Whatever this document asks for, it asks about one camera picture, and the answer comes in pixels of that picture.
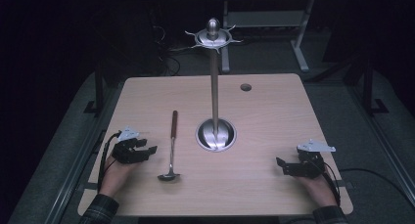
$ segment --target stand base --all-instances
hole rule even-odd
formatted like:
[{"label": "stand base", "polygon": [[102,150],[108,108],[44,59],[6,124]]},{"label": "stand base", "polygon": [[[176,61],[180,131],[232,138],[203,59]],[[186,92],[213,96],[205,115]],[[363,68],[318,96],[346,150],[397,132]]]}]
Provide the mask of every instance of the stand base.
[{"label": "stand base", "polygon": [[236,140],[235,127],[224,119],[219,119],[217,135],[213,134],[213,120],[208,119],[196,130],[198,144],[210,152],[222,152],[229,149]]}]

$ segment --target wooden handle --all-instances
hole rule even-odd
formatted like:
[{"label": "wooden handle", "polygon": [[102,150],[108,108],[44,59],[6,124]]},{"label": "wooden handle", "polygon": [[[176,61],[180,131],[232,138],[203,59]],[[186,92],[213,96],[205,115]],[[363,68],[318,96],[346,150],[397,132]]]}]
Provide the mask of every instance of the wooden handle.
[{"label": "wooden handle", "polygon": [[173,112],[173,120],[171,122],[171,138],[176,138],[176,130],[177,130],[177,111]]}]

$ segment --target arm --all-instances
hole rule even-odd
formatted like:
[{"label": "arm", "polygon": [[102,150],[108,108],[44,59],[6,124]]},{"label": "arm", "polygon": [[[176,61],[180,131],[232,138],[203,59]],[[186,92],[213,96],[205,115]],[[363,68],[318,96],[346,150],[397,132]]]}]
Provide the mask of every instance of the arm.
[{"label": "arm", "polygon": [[335,196],[323,175],[314,179],[296,177],[307,189],[311,198],[319,208],[313,211],[314,218],[319,224],[346,224],[347,220],[342,209],[337,206]]},{"label": "arm", "polygon": [[115,194],[139,164],[122,164],[109,156],[106,161],[107,171],[101,190],[82,215],[79,223],[111,223],[119,206],[118,202],[114,200]]}]

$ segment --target person's right hand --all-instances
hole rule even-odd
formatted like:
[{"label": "person's right hand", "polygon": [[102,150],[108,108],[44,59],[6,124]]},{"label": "person's right hand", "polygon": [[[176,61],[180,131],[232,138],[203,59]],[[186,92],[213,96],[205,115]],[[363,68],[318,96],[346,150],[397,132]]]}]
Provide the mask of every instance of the person's right hand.
[{"label": "person's right hand", "polygon": [[322,174],[314,179],[306,177],[295,178],[305,186],[311,198],[317,202],[320,207],[332,205],[337,206],[335,196]]}]

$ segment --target plaid sleeve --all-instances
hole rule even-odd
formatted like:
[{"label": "plaid sleeve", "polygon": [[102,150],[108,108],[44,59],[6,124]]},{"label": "plaid sleeve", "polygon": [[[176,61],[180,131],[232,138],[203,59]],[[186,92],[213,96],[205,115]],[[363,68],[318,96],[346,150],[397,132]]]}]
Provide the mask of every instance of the plaid sleeve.
[{"label": "plaid sleeve", "polygon": [[119,204],[110,197],[98,194],[82,215],[79,223],[111,223]]},{"label": "plaid sleeve", "polygon": [[346,224],[347,219],[338,206],[324,206],[315,209],[312,214],[318,224]]}]

